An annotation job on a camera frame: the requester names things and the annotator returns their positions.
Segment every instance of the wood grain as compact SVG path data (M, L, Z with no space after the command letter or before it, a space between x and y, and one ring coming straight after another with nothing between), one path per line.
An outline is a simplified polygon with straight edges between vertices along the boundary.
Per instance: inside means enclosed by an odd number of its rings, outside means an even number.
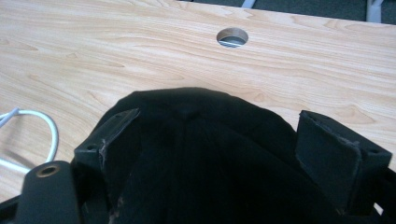
M219 45L227 27L245 30L246 45ZM396 152L396 26L171 0L0 0L0 112L54 118L56 160L70 161L121 97L176 87L226 91L294 128L316 111ZM49 147L42 120L0 129L2 158L33 167ZM1 167L0 201L21 182Z

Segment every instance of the gray carpet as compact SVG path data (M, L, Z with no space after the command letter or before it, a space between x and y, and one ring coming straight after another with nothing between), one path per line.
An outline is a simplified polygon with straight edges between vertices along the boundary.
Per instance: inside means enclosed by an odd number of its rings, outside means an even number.
M241 7L244 0L194 0L193 2ZM351 21L365 21L366 5L367 0L256 0L253 8ZM382 23L396 24L396 0L384 0L382 4Z

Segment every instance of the white cable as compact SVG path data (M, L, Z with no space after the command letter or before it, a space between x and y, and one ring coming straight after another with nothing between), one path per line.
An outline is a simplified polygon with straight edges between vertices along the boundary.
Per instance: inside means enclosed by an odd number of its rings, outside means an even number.
M47 157L46 162L53 161L53 159L55 158L56 150L58 149L58 143L59 143L58 129L57 129L56 124L53 121L53 119L50 118L48 115L38 112L38 111L19 110L18 108L14 108L11 112L6 113L4 115L0 115L0 128L3 125L5 125L12 117L14 117L16 115L34 115L34 116L42 118L43 120L45 120L48 123L51 134L52 134L52 140L51 140L49 155ZM4 161L2 159L0 159L0 165L6 166L10 169L13 169L13 170L25 173L25 174L30 171L28 168L19 166L17 164L9 162L9 161Z

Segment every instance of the wooden desk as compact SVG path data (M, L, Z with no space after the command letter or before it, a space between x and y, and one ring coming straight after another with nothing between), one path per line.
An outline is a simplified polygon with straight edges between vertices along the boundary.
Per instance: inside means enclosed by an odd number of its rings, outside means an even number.
M219 45L227 27L245 30L246 45ZM0 112L53 117L56 160L71 161L121 97L188 86L226 91L294 128L302 109L316 111L396 153L396 26L172 0L0 0ZM2 158L33 167L49 147L40 119L0 130ZM0 201L19 194L21 174L0 176Z

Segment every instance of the black fabric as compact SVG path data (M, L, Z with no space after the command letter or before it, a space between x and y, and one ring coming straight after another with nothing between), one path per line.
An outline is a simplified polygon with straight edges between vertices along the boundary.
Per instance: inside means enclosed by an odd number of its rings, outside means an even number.
M217 91L137 91L97 127L132 108L104 168L112 223L353 223L302 171L277 114Z

